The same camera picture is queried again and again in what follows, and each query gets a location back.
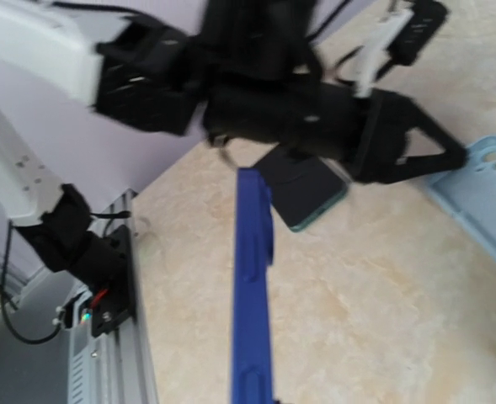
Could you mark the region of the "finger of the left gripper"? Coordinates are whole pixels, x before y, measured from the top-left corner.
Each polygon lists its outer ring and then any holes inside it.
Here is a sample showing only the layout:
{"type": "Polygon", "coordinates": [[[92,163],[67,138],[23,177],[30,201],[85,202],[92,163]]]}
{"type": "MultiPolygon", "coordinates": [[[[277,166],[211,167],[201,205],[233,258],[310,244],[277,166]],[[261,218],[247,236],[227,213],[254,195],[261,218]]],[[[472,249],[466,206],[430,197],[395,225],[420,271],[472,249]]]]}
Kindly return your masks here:
{"type": "Polygon", "coordinates": [[[377,121],[377,181],[397,183],[456,170],[466,148],[412,99],[386,93],[377,121]]]}

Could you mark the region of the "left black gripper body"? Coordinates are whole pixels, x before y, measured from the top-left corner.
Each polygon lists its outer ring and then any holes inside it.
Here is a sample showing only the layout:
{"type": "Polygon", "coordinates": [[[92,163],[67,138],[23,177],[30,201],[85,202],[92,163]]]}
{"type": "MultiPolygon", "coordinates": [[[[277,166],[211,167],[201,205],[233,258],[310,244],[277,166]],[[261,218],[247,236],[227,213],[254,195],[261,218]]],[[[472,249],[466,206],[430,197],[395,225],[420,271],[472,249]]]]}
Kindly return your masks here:
{"type": "Polygon", "coordinates": [[[349,154],[348,172],[358,183],[395,183],[397,160],[403,155],[405,97],[377,90],[364,113],[357,142],[349,154]]]}

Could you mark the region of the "light blue phone case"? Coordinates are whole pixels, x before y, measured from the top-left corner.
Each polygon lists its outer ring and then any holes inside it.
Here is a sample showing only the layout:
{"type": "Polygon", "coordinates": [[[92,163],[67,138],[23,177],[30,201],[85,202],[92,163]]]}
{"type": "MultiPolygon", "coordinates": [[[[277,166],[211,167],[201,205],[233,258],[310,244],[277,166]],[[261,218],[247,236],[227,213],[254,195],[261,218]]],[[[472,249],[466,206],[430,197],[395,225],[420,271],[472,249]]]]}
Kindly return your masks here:
{"type": "Polygon", "coordinates": [[[429,175],[428,195],[496,261],[496,136],[467,147],[465,167],[429,175]]]}

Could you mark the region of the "blue-edged phone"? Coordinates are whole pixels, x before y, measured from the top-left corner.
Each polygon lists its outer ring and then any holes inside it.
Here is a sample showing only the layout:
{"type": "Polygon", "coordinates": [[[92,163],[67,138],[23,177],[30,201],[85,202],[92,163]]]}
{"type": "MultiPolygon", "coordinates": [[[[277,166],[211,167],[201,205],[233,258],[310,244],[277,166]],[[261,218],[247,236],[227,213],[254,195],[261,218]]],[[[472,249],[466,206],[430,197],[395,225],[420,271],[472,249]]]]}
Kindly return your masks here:
{"type": "Polygon", "coordinates": [[[237,170],[232,303],[232,403],[273,403],[267,269],[274,260],[271,197],[254,168],[237,170]]]}

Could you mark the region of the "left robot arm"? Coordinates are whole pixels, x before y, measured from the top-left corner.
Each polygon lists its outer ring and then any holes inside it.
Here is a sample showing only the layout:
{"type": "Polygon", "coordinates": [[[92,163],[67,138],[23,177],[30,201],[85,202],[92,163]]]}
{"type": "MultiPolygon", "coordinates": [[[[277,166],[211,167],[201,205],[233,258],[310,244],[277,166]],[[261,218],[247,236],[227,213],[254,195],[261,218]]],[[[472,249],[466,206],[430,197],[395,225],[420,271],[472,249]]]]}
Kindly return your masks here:
{"type": "Polygon", "coordinates": [[[412,99],[374,88],[376,58],[412,64],[445,22],[437,1],[389,12],[360,48],[350,87],[323,81],[313,1],[209,1],[187,35],[120,6],[0,1],[0,60],[94,113],[183,136],[195,111],[212,145],[239,137],[338,161],[359,183],[455,170],[466,148],[412,99]]]}

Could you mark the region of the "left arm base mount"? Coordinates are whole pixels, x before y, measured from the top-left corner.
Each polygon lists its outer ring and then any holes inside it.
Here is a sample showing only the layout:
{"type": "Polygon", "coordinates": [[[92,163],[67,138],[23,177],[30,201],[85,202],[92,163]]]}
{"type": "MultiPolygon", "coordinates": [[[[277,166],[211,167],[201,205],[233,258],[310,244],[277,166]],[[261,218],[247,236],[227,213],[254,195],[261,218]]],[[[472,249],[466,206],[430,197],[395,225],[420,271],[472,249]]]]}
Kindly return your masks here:
{"type": "Polygon", "coordinates": [[[89,231],[83,249],[68,273],[83,282],[91,296],[77,309],[76,299],[64,306],[61,325],[71,329],[88,322],[91,335],[98,337],[117,330],[136,315],[134,263],[129,227],[121,225],[106,237],[89,231]]]}

